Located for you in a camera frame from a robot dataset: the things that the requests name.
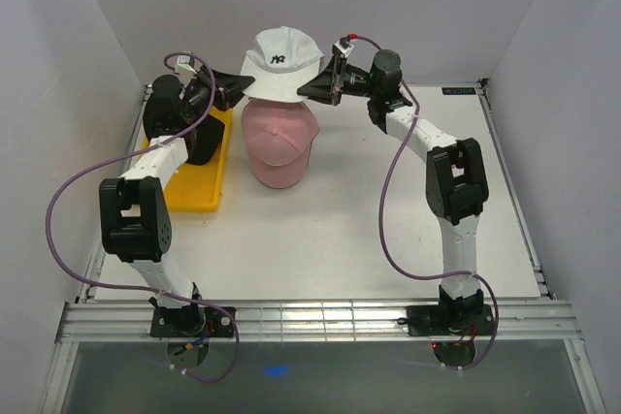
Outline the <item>white cap black brim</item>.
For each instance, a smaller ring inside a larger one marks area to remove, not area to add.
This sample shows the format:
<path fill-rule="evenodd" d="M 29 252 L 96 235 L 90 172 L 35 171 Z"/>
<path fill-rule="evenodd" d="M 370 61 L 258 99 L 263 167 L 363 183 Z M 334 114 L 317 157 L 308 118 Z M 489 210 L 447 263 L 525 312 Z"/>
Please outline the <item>white cap black brim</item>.
<path fill-rule="evenodd" d="M 320 73 L 324 54 L 305 32 L 287 26 L 259 32 L 245 53 L 242 76 L 254 78 L 244 95 L 251 99 L 299 103 L 298 89 Z"/>

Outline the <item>pink cap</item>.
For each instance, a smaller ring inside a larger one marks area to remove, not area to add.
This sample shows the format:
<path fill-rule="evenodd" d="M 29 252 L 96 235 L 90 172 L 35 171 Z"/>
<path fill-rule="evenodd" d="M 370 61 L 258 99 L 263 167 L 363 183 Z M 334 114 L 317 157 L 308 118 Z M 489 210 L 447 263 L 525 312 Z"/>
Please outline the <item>pink cap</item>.
<path fill-rule="evenodd" d="M 241 115 L 250 167 L 273 189 L 297 184 L 306 174 L 318 122 L 303 103 L 251 99 Z"/>

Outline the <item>black cap white NY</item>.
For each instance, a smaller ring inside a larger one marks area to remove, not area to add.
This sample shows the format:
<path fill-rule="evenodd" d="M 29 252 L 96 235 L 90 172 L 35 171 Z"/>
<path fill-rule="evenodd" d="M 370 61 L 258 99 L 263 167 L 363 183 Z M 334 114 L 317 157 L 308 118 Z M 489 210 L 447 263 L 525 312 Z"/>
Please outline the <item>black cap white NY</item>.
<path fill-rule="evenodd" d="M 175 114 L 153 114 L 143 117 L 143 126 L 149 140 L 161 136 L 172 136 L 190 126 L 181 116 Z M 206 165 L 215 154 L 224 135 L 225 125 L 212 115 L 183 138 L 188 153 L 187 163 L 194 166 Z"/>

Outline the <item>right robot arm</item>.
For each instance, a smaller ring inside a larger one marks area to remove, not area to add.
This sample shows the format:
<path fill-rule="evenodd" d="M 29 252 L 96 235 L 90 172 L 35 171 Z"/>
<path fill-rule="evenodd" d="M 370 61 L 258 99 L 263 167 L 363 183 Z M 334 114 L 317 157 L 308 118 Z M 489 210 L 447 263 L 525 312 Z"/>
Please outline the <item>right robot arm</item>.
<path fill-rule="evenodd" d="M 344 95 L 364 97 L 372 123 L 411 150 L 425 164 L 424 192 L 441 230 L 442 272 L 439 298 L 414 305 L 399 324 L 411 335 L 461 334 L 475 327 L 488 311 L 476 273 L 476 231 L 489 198 L 489 187 L 477 140 L 459 140 L 421 117 L 421 106 L 404 83 L 401 57 L 379 49 L 370 70 L 349 64 L 348 41 L 335 43 L 326 68 L 301 86 L 299 94 L 337 106 Z"/>

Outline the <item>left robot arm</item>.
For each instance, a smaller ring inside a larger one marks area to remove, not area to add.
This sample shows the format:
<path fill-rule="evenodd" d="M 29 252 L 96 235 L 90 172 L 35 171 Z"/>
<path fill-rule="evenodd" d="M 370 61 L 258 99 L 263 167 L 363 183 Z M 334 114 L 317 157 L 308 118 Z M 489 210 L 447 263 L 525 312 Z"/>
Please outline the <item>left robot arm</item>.
<path fill-rule="evenodd" d="M 107 253 L 131 266 L 156 293 L 150 303 L 151 332 L 202 334 L 207 324 L 197 285 L 169 258 L 173 231 L 164 190 L 182 166 L 204 168 L 221 149 L 226 125 L 212 111 L 228 111 L 254 82 L 250 76 L 208 72 L 201 67 L 188 83 L 158 77 L 143 113 L 148 151 L 122 176 L 99 185 L 102 243 Z"/>

